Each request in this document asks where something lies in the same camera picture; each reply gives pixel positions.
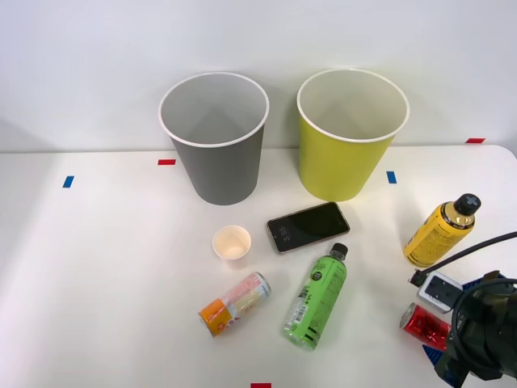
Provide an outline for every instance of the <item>black bottle cap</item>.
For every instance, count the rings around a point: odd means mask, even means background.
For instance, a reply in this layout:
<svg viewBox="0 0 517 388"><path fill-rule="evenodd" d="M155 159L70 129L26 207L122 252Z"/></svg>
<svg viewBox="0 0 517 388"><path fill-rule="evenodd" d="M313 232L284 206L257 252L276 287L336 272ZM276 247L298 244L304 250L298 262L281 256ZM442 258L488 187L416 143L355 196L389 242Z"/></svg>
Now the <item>black bottle cap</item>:
<svg viewBox="0 0 517 388"><path fill-rule="evenodd" d="M330 250L330 255L338 259L339 261L344 261L347 256L348 248L345 245L340 244L339 242L335 243Z"/></svg>
<svg viewBox="0 0 517 388"><path fill-rule="evenodd" d="M464 216L472 216L481 207L481 200L473 194L464 194L454 202L454 209Z"/></svg>

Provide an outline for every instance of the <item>yellow bottle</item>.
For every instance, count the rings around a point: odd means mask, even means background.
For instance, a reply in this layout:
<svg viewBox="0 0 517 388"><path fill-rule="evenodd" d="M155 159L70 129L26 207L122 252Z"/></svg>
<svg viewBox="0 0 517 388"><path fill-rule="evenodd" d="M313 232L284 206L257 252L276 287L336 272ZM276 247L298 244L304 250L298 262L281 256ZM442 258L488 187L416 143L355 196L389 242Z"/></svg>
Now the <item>yellow bottle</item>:
<svg viewBox="0 0 517 388"><path fill-rule="evenodd" d="M417 267L436 263L471 232L480 206L481 200L473 194L438 206L404 247L406 258Z"/></svg>

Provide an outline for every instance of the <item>red can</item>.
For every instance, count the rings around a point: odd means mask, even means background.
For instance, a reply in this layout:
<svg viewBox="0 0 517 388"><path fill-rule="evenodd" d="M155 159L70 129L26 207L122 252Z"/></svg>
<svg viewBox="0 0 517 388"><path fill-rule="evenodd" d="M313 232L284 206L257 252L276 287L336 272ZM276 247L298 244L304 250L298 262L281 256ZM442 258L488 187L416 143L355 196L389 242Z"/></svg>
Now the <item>red can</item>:
<svg viewBox="0 0 517 388"><path fill-rule="evenodd" d="M411 303L402 315L401 328L425 345L445 352L447 335L451 325L442 321L423 307Z"/></svg>

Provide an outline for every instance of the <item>cup rim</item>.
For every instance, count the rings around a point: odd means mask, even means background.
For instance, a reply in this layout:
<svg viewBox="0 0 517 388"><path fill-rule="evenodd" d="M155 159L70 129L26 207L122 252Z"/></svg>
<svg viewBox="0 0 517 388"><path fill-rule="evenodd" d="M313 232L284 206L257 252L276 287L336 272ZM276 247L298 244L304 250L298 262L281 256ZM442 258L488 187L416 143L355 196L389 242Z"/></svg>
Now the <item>cup rim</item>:
<svg viewBox="0 0 517 388"><path fill-rule="evenodd" d="M324 129L321 129L320 127L315 125L311 120L309 120L309 118L305 115L305 112L301 107L301 93L303 92L304 88L309 84L309 82L311 82L316 77L319 77L322 74L333 73L333 72L338 72L338 71L357 71L360 73L370 74L370 75L373 75L375 77L382 79L383 81L387 82L389 85L393 86L400 93L402 99L404 100L404 103L406 104L406 117L404 117L404 120L402 121L400 126L397 129L395 129L394 131L392 131L391 133L388 133L381 137L374 137L372 139L350 139L348 137L341 137L338 135L334 135L333 133L327 132ZM400 87L398 87L393 81L390 81L386 77L383 77L382 75L374 73L370 70L364 70L364 69L337 68L337 69L323 70L323 71L320 71L319 73L315 73L314 75L307 78L305 80L305 82L301 84L300 89L298 89L298 94L296 95L296 105L298 107L298 112L301 114L303 119L305 121L307 121L307 123L309 123L309 125L311 127L313 127L314 129L316 129L319 133L322 133L328 137L332 137L333 139L336 139L336 140L347 141L350 143L375 143L377 141L382 141L382 140L388 139L390 137L393 137L398 133L398 131L400 131L402 129L402 127L404 125L406 125L407 120L410 118L410 102L407 99L404 92L402 91L402 89Z"/></svg>
<svg viewBox="0 0 517 388"><path fill-rule="evenodd" d="M174 89L176 89L177 87L183 85L184 83L189 82L189 81L191 81L192 79L195 79L195 78L205 77L207 75L231 75L231 76L234 76L234 77L239 77L239 78L242 78L242 79L246 80L247 82L252 83L253 85L255 85L261 91L261 93L264 96L264 99L266 100L266 111L264 112L264 117L262 118L260 123L252 131L248 132L244 136L241 136L241 137L239 137L237 139L234 139L232 141L227 141L225 143L203 144L203 143L195 143L193 141L188 141L188 140L182 139L181 137L179 137L177 135L174 135L166 127L166 125L165 125L165 123L163 122L163 119L162 119L162 107L163 107L163 104L165 103L166 98L169 96L169 94ZM172 137L173 139L175 139L176 141L179 141L180 143L183 143L186 146L192 146L192 147L198 147L198 148L221 148L221 147L231 146L233 144L237 144L237 143L239 143L241 141L244 141L248 137L252 137L253 135L255 135L264 126L264 123L266 122L266 119L267 119L268 116L269 116L269 98L267 97L267 93L264 90L264 88L261 87L256 81L254 81L251 78L248 78L248 77L246 77L244 75L241 75L241 74L232 73L232 72L229 72L229 71L209 71L209 72L206 72L206 73L195 74L195 75L192 75L191 77L185 78L185 79L177 82L176 84L174 84L164 94L164 96L162 97L162 100L160 101L160 104L158 105L158 119L160 120L160 124L162 125L162 128L165 130L166 134L169 135L170 137Z"/></svg>
<svg viewBox="0 0 517 388"><path fill-rule="evenodd" d="M216 237L219 236L219 234L227 229L227 228L236 228L236 229L239 229L241 232L244 232L245 235L247 235L247 237L250 238L250 245L247 247L246 249L246 252L244 252L242 255L240 255L239 257L236 257L235 259L227 259L225 257L223 257L222 255L220 255L220 253L217 251L216 249ZM239 259L242 259L249 251L250 251L250 248L251 248L251 235L250 235L250 232L248 232L248 230L246 228L243 228L242 226L240 225L225 225L225 226L222 226L221 228L219 228L217 230L217 232L213 235L212 237L212 249L214 252L216 252L216 255L218 255L221 259L223 260L227 260L227 261L234 261L234 260L239 260Z"/></svg>

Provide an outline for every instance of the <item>smartphone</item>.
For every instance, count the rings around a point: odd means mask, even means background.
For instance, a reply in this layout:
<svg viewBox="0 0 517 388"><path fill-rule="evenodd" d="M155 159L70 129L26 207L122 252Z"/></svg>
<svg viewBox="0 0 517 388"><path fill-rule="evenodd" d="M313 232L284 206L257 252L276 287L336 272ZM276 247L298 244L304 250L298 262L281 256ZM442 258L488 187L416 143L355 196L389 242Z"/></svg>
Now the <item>smartphone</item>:
<svg viewBox="0 0 517 388"><path fill-rule="evenodd" d="M350 231L335 202L291 213L267 222L276 250L284 253Z"/></svg>

